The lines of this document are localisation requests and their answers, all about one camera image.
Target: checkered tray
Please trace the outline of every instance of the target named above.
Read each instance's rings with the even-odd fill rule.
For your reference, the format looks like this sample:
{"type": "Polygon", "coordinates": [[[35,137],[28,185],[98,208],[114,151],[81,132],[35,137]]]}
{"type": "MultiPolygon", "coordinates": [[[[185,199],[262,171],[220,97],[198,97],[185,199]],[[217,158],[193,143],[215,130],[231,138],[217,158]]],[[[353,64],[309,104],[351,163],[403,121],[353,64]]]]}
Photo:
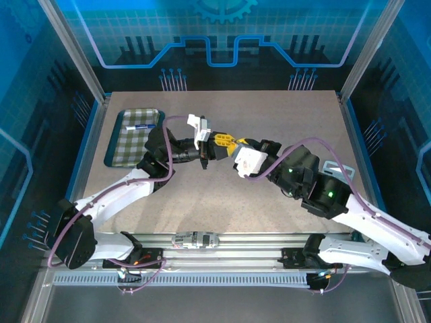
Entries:
{"type": "Polygon", "coordinates": [[[133,168],[147,151],[144,147],[151,129],[126,130],[136,124],[162,124],[163,112],[152,108],[123,110],[117,116],[106,150],[104,164],[109,167],[133,168]]]}

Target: speckled surface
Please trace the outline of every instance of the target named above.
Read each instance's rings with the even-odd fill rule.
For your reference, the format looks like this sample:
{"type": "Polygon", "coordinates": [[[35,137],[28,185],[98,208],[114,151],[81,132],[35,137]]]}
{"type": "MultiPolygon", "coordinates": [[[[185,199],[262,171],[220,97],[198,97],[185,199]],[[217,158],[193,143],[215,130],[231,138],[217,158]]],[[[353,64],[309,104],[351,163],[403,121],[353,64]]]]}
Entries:
{"type": "MultiPolygon", "coordinates": [[[[85,196],[125,176],[128,169],[108,168],[104,155],[117,114],[130,108],[157,108],[167,116],[193,113],[210,119],[212,130],[236,138],[271,139],[284,146],[305,137],[327,140],[342,162],[358,169],[333,91],[115,92],[112,94],[88,178],[85,196]]],[[[193,128],[174,121],[176,138],[192,137],[193,128]]],[[[308,148],[331,159],[318,145],[308,148]]],[[[175,165],[176,174],[155,194],[138,200],[107,221],[100,231],[136,233],[209,230],[223,232],[342,232],[348,228],[320,219],[286,198],[267,180],[250,183],[232,169],[233,160],[175,165]]],[[[359,172],[354,178],[364,194],[359,172]]]]}

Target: glass panel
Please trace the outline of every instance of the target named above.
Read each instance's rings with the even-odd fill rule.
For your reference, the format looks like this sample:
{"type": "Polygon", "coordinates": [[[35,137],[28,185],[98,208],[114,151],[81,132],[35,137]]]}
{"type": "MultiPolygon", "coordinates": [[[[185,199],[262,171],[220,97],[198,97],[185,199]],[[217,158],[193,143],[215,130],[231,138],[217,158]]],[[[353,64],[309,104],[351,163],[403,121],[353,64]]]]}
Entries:
{"type": "Polygon", "coordinates": [[[387,211],[431,232],[431,3],[407,0],[352,104],[387,211]]]}
{"type": "Polygon", "coordinates": [[[108,92],[340,90],[386,3],[57,2],[108,92]]]}
{"type": "Polygon", "coordinates": [[[65,196],[94,99],[37,1],[2,2],[0,39],[0,313],[19,322],[44,249],[32,212],[65,196]]]}

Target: gray floor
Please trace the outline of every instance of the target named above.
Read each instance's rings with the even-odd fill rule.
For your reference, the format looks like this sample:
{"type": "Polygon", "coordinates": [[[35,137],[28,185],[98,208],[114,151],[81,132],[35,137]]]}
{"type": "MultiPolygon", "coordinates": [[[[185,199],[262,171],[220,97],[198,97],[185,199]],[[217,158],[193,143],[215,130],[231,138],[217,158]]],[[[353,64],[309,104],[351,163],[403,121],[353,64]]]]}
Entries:
{"type": "MultiPolygon", "coordinates": [[[[117,114],[130,108],[157,108],[167,116],[205,115],[212,130],[236,138],[271,139],[284,146],[305,137],[327,140],[344,164],[358,169],[334,91],[115,92],[112,94],[92,163],[85,196],[116,182],[129,170],[108,168],[103,159],[117,114]]],[[[193,128],[173,122],[177,138],[193,136],[193,128]]],[[[333,159],[318,145],[308,148],[333,159]]],[[[341,232],[348,228],[320,219],[284,197],[273,184],[247,182],[232,169],[233,161],[211,161],[203,171],[194,161],[176,165],[162,190],[123,209],[101,231],[176,232],[341,232]]],[[[364,194],[357,172],[354,183],[364,194]]]]}
{"type": "Polygon", "coordinates": [[[348,275],[324,296],[283,287],[148,287],[134,295],[53,287],[43,322],[403,322],[390,279],[370,275],[348,275]]]}

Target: plaid cloth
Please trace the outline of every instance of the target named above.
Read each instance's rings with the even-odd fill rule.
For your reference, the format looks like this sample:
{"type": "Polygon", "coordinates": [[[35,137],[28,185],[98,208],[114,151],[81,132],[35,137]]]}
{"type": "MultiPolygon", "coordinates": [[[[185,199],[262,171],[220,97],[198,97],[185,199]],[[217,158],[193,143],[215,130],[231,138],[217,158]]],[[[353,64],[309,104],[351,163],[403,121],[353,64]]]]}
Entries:
{"type": "Polygon", "coordinates": [[[126,130],[136,124],[157,124],[160,113],[157,109],[124,110],[119,138],[112,159],[113,167],[134,167],[147,151],[144,147],[151,129],[126,130]]]}

